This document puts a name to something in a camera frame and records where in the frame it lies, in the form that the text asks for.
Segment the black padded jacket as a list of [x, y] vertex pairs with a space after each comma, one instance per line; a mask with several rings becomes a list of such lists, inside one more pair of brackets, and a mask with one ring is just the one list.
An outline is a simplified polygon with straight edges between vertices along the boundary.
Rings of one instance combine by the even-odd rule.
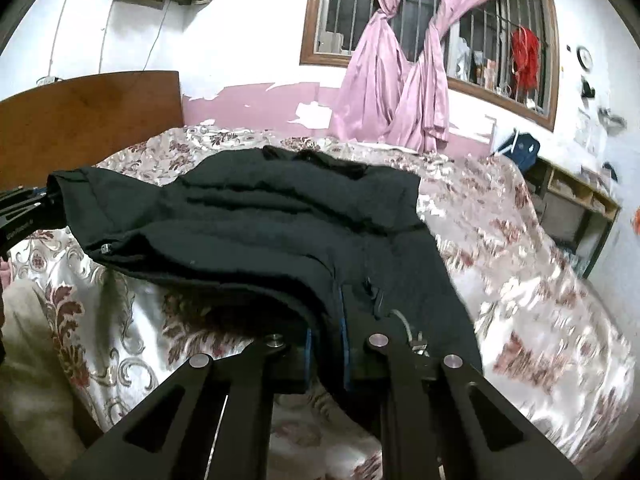
[[87, 167], [51, 174], [47, 189], [92, 260], [205, 300], [222, 330], [309, 341], [320, 384], [377, 432], [347, 310], [389, 316], [431, 356], [482, 362], [416, 212], [419, 184], [408, 171], [266, 146], [208, 156], [162, 186]]

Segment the navy blue backpack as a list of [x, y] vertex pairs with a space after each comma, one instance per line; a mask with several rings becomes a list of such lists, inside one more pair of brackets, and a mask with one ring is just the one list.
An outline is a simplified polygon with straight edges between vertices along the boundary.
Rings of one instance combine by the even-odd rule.
[[515, 130], [495, 151], [512, 160], [522, 174], [532, 168], [537, 161], [540, 142], [530, 133]]

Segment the round wall clock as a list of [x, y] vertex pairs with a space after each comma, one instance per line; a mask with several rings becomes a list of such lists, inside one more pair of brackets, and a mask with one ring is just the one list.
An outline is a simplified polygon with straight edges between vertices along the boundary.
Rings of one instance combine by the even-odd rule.
[[593, 69], [593, 60], [590, 51], [583, 46], [576, 49], [576, 55], [580, 67], [586, 72], [590, 73]]

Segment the wooden cubby shelf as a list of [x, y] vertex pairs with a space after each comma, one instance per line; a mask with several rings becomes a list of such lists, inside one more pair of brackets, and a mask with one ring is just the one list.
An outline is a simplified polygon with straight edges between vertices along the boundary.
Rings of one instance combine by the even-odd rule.
[[538, 157], [524, 174], [538, 221], [580, 278], [593, 271], [622, 210], [602, 186]]

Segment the pink satin curtain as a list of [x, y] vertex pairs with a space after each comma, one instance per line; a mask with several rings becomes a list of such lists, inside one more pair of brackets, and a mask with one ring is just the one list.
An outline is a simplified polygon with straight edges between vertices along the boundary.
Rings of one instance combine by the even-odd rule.
[[401, 0], [378, 0], [350, 57], [332, 107], [330, 133], [432, 152], [448, 141], [448, 78], [442, 38], [463, 14], [488, 0], [440, 0], [423, 51], [410, 63], [390, 27]]

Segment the brown wooden headboard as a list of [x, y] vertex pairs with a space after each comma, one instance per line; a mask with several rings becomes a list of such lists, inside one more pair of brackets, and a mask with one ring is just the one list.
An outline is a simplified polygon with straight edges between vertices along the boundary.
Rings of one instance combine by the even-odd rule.
[[1, 102], [2, 190], [46, 183], [55, 170], [100, 162], [183, 125], [179, 74], [171, 70], [85, 76]]

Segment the red hanging garment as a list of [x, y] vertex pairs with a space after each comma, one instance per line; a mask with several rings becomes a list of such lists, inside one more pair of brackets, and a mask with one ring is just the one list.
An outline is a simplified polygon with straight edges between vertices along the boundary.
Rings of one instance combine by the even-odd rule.
[[514, 80], [516, 88], [523, 91], [538, 88], [539, 40], [526, 27], [514, 29], [511, 37]]

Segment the wooden framed barred window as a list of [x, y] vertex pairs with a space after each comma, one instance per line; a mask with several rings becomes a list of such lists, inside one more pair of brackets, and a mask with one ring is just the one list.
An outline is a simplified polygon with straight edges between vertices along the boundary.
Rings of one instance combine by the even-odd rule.
[[[300, 62], [345, 67], [378, 0], [307, 0]], [[538, 88], [516, 88], [511, 37], [526, 27], [539, 40]], [[462, 15], [442, 38], [450, 89], [481, 99], [546, 129], [559, 92], [554, 0], [488, 0]]]

